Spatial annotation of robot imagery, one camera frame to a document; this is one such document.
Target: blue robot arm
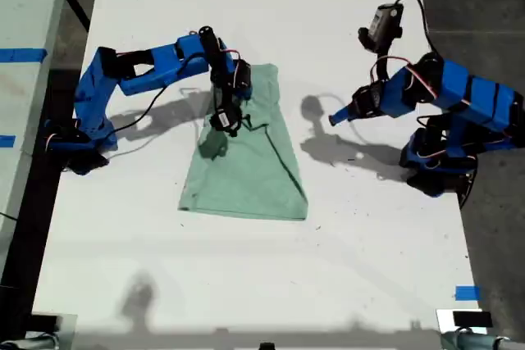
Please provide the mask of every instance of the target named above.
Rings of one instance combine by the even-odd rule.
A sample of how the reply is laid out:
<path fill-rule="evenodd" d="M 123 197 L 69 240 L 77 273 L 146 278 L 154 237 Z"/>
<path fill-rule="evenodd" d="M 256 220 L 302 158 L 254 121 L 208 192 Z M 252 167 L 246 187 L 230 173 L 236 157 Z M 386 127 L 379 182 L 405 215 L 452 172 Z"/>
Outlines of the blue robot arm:
<path fill-rule="evenodd" d="M 215 129 L 235 137 L 243 119 L 240 103 L 250 99 L 252 87 L 249 64 L 242 59 L 233 60 L 231 52 L 208 26 L 197 34 L 180 37 L 173 44 L 148 50 L 117 53 L 111 48 L 98 48 L 75 91 L 77 119 L 46 122 L 46 149 L 80 152 L 69 156 L 73 159 L 82 156 L 82 163 L 74 169 L 81 174 L 107 164 L 99 151 L 114 148 L 116 132 L 131 126 L 115 129 L 106 116 L 107 104 L 117 85 L 126 96 L 160 89 L 142 119 L 169 85 L 205 73 L 210 67 L 214 89 L 221 90 L 221 102 L 210 122 Z M 139 64 L 152 68 L 137 75 L 135 66 Z M 67 158 L 70 164 L 74 161 L 71 157 Z"/>
<path fill-rule="evenodd" d="M 452 190 L 463 203 L 477 171 L 477 154 L 525 146 L 523 96 L 504 84 L 471 75 L 437 52 L 389 77 L 385 53 L 401 35 L 402 11 L 398 2 L 383 5 L 371 28 L 359 30 L 362 45 L 378 55 L 378 81 L 359 88 L 352 102 L 329 121 L 337 125 L 375 116 L 396 118 L 414 111 L 419 102 L 439 107 L 445 113 L 418 118 L 428 121 L 412 135 L 399 164 L 415 170 L 409 185 L 432 197 Z"/>

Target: blue tape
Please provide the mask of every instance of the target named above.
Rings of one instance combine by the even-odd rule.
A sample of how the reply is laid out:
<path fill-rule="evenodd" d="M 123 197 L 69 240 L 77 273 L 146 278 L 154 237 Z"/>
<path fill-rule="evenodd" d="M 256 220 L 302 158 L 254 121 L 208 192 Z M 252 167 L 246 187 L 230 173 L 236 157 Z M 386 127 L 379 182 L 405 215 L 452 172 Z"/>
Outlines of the blue tape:
<path fill-rule="evenodd" d="M 0 134 L 0 148 L 13 148 L 15 146 L 14 135 L 1 135 Z"/>
<path fill-rule="evenodd" d="M 479 301 L 479 288 L 476 286 L 456 286 L 456 301 Z"/>
<path fill-rule="evenodd" d="M 0 63 L 30 62 L 42 63 L 48 55 L 45 48 L 0 48 Z"/>

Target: concrete floor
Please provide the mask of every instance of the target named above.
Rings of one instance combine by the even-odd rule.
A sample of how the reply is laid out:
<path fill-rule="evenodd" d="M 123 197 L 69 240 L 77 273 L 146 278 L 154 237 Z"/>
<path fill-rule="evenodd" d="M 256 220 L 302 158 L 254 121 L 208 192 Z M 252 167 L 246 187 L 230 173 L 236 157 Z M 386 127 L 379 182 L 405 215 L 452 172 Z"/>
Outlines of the concrete floor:
<path fill-rule="evenodd" d="M 94 0 L 79 1 L 90 15 Z M 464 64 L 473 74 L 509 84 L 525 94 L 522 84 L 525 67 L 519 56 L 525 47 L 525 0 L 424 1 L 431 36 L 445 57 Z M 86 33 L 65 5 L 52 68 L 55 78 L 57 75 L 70 78 L 57 84 L 74 86 L 85 40 Z M 472 271 L 482 289 L 481 304 L 492 312 L 495 332 L 522 341 L 525 341 L 525 270 L 521 261 L 525 256 L 525 204 L 521 189 L 524 185 L 523 151 L 485 153 L 480 157 L 472 195 L 463 209 Z"/>

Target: cloth fold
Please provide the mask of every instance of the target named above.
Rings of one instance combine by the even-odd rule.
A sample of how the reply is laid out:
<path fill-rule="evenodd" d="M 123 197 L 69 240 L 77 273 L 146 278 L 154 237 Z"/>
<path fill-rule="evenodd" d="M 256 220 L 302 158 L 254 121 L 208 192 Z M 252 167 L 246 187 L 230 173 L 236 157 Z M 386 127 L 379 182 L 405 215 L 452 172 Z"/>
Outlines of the cloth fold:
<path fill-rule="evenodd" d="M 304 220 L 308 201 L 279 108 L 278 69 L 252 66 L 252 98 L 237 137 L 214 130 L 209 116 L 192 158 L 179 209 L 222 216 Z"/>

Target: white table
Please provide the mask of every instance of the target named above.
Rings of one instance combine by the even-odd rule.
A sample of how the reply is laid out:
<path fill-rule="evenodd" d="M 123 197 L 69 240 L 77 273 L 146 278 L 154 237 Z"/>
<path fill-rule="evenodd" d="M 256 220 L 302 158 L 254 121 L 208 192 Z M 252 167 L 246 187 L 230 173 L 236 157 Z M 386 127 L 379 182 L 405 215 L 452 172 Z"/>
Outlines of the white table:
<path fill-rule="evenodd" d="M 368 82 L 374 56 L 357 29 L 389 1 L 96 0 L 84 67 L 97 46 L 151 48 L 203 25 L 249 62 L 279 67 L 309 214 L 298 223 L 177 211 L 203 122 L 184 122 L 170 103 L 182 88 L 209 89 L 208 75 L 185 80 L 158 100 L 157 134 L 119 141 L 119 153 L 134 152 L 62 176 L 34 310 L 78 315 L 77 348 L 439 348 L 436 309 L 477 307 L 454 300 L 456 285 L 473 283 L 456 197 L 425 197 L 358 147 L 401 149 L 416 114 L 355 122 L 361 137 L 324 116 L 326 133 L 359 144 L 345 153 L 352 162 L 301 149 L 312 138 L 303 98 L 348 102 Z M 427 46 L 415 3 L 403 26 L 392 52 L 417 60 Z M 116 92 L 108 114 L 140 113 L 154 94 Z M 321 102 L 326 114 L 340 107 Z M 322 139 L 333 148 L 335 137 Z"/>
<path fill-rule="evenodd" d="M 0 48 L 45 48 L 43 63 L 0 63 L 0 134 L 15 135 L 0 148 L 0 211 L 18 216 L 39 127 L 48 70 L 64 0 L 0 0 Z M 15 223 L 0 216 L 0 272 Z"/>

